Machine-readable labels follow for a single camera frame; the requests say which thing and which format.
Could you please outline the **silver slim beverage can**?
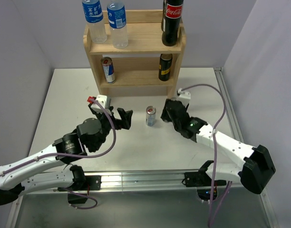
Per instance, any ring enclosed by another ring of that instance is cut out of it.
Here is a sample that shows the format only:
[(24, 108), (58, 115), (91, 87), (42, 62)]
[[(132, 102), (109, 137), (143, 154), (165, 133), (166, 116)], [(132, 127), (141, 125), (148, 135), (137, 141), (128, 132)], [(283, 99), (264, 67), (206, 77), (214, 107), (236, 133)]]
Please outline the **silver slim beverage can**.
[(156, 108), (148, 106), (146, 108), (146, 125), (153, 126), (156, 122)]

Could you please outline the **blue silver energy drink can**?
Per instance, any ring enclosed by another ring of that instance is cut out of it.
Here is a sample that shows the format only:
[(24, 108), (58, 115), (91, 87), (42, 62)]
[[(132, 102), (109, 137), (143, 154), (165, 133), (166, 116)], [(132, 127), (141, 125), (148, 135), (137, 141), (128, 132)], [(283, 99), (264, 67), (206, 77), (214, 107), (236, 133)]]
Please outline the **blue silver energy drink can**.
[(115, 73), (112, 59), (110, 57), (103, 57), (101, 59), (101, 65), (105, 74), (105, 80), (108, 84), (115, 82)]

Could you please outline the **black yellow beverage can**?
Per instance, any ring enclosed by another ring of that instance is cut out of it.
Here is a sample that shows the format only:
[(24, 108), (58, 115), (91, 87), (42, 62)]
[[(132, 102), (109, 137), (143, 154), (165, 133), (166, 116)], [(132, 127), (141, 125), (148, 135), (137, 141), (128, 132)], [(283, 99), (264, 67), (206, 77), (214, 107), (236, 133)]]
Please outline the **black yellow beverage can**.
[(171, 73), (172, 60), (173, 60), (172, 54), (160, 55), (158, 78), (161, 81), (169, 80), (170, 73)]

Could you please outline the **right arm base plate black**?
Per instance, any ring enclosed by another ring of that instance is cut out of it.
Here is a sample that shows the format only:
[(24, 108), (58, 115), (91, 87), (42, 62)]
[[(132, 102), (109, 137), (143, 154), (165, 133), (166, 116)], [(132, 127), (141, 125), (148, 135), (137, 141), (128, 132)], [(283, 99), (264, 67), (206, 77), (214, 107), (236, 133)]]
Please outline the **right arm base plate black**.
[(186, 187), (209, 187), (212, 184), (212, 178), (205, 172), (185, 172), (182, 184)]

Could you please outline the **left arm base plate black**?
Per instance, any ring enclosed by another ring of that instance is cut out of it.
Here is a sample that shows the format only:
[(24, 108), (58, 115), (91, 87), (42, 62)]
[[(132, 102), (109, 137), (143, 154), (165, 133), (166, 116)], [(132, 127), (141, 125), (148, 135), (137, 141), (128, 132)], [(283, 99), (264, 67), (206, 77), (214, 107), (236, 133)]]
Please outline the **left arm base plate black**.
[(83, 179), (74, 180), (74, 183), (66, 189), (70, 191), (88, 191), (88, 190), (100, 190), (101, 176), (90, 175), (85, 176)]

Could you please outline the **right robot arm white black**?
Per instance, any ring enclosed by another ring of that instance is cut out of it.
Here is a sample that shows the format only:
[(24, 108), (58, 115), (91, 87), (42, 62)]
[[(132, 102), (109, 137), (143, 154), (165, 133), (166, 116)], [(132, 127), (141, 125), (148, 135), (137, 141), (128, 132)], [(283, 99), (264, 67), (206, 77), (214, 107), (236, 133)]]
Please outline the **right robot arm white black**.
[(227, 156), (232, 163), (214, 165), (207, 160), (197, 172), (184, 174), (187, 187), (210, 186), (213, 181), (217, 186), (225, 186), (228, 181), (239, 181), (248, 191), (261, 194), (276, 169), (268, 149), (239, 142), (222, 132), (213, 132), (213, 127), (206, 121), (190, 117), (187, 108), (176, 100), (166, 99), (161, 119), (171, 122), (176, 132), (184, 138), (217, 149)]

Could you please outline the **aluminium rail frame front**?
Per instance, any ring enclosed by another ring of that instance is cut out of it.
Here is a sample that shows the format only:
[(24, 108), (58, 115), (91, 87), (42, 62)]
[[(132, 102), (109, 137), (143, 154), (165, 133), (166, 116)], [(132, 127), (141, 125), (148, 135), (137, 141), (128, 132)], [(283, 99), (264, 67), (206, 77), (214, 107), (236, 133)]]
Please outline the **aluminium rail frame front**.
[[(80, 166), (70, 166), (62, 171), (45, 172), (25, 178), (17, 184), (15, 189), (19, 196), (46, 190), (56, 189), (65, 191), (74, 183), (74, 180), (83, 179), (85, 176), (101, 176), (101, 192), (109, 191), (152, 191), (152, 190), (181, 190), (185, 172), (205, 172), (212, 177), (210, 169), (203, 170), (177, 170), (177, 171), (129, 171), (129, 172), (84, 172)], [(209, 187), (196, 187), (209, 190)]]

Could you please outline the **aluminium rail frame right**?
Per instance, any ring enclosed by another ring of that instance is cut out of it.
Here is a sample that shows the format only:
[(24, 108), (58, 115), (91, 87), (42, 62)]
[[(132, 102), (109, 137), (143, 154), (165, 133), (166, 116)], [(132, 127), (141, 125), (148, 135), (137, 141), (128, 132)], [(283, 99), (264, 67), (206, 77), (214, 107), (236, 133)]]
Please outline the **aluminium rail frame right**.
[(215, 133), (218, 151), (222, 152), (238, 167), (243, 168), (245, 164), (244, 158), (250, 157), (253, 153), (253, 149), (252, 146), (243, 143), (243, 137), (238, 126), (222, 72), (220, 70), (215, 70), (214, 73), (225, 100), (224, 107), (226, 108), (227, 119), (232, 133), (231, 137), (220, 131)]

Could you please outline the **water bottle blue label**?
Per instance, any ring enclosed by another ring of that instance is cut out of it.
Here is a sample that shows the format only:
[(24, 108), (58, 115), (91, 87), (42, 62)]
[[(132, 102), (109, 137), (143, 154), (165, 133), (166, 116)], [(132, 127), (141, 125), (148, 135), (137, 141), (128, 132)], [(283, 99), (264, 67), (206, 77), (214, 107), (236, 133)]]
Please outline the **water bottle blue label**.
[(96, 44), (104, 43), (107, 35), (100, 0), (82, 0), (81, 2), (91, 40)]

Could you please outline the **small water bottle blue cap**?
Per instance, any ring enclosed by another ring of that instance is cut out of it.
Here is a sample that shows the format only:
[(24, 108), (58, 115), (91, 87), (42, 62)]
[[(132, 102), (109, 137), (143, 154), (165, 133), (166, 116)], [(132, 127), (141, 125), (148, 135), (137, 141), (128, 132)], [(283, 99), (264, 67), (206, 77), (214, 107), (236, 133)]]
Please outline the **small water bottle blue cap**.
[(113, 46), (117, 49), (126, 48), (128, 34), (124, 3), (121, 0), (111, 0), (107, 5), (107, 15)]

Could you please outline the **aluminium rail frame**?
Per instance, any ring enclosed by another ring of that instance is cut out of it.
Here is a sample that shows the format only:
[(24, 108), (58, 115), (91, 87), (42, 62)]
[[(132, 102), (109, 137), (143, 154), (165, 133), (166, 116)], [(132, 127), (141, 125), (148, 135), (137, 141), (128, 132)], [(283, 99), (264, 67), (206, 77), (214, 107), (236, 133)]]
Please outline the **aluminium rail frame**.
[(243, 137), (238, 126), (222, 72), (220, 70), (215, 70), (214, 73), (225, 100), (224, 107), (226, 108), (227, 119), (232, 133), (231, 137), (220, 131), (215, 133), (218, 151), (222, 152), (238, 167), (243, 168), (245, 164), (244, 158), (250, 157), (253, 153), (253, 149), (252, 146), (243, 143)]
[[(85, 176), (101, 176), (101, 192), (109, 191), (152, 191), (152, 190), (181, 190), (185, 172), (205, 172), (212, 177), (210, 169), (203, 170), (177, 170), (177, 171), (129, 171), (129, 172), (84, 172), (80, 166), (70, 166), (62, 171), (45, 172), (25, 178), (17, 184), (15, 189), (19, 196), (46, 190), (56, 189), (65, 191), (74, 183), (74, 180), (83, 179)], [(209, 190), (209, 187), (196, 187)]]

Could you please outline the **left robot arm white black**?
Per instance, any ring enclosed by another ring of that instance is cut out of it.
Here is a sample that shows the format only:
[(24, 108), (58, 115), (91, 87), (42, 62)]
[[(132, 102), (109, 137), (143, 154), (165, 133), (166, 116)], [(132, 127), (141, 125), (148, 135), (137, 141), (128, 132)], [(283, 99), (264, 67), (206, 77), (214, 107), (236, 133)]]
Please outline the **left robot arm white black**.
[(112, 110), (112, 107), (107, 109), (108, 116), (105, 113), (93, 112), (94, 118), (86, 119), (71, 133), (55, 140), (40, 152), (12, 164), (0, 166), (0, 206), (38, 190), (83, 189), (87, 179), (80, 166), (73, 165), (60, 172), (46, 171), (86, 158), (88, 152), (98, 151), (110, 131), (130, 129), (133, 111), (118, 108), (120, 119), (116, 119)]

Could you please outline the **Coca-Cola bottle red label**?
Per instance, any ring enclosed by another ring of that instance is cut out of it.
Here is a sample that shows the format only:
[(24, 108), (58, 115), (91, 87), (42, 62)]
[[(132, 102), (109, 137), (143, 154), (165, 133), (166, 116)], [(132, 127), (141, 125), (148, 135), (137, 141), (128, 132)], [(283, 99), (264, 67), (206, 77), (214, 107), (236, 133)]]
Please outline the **Coca-Cola bottle red label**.
[(165, 46), (174, 46), (177, 43), (183, 3), (183, 0), (164, 0), (161, 28), (162, 43)]

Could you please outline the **wooden two-tier shelf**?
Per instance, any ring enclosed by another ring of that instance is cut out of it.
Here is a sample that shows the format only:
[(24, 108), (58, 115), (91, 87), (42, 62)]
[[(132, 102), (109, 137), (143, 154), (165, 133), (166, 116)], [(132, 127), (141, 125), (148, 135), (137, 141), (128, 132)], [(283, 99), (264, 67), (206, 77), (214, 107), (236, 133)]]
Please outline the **wooden two-tier shelf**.
[[(184, 56), (186, 34), (183, 22), (178, 29), (178, 41), (175, 46), (168, 47), (162, 43), (161, 19), (162, 10), (128, 10), (127, 32), (128, 45), (124, 49), (117, 49), (112, 45), (111, 33), (104, 11), (104, 25), (107, 40), (103, 44), (96, 44), (91, 40), (89, 27), (85, 27), (83, 43), (94, 79), (100, 94), (110, 95), (112, 88), (157, 86), (162, 94), (172, 97)], [(159, 56), (172, 54), (171, 75), (169, 80), (158, 78)], [(101, 59), (106, 55), (112, 58), (116, 81), (109, 84), (101, 66)]]

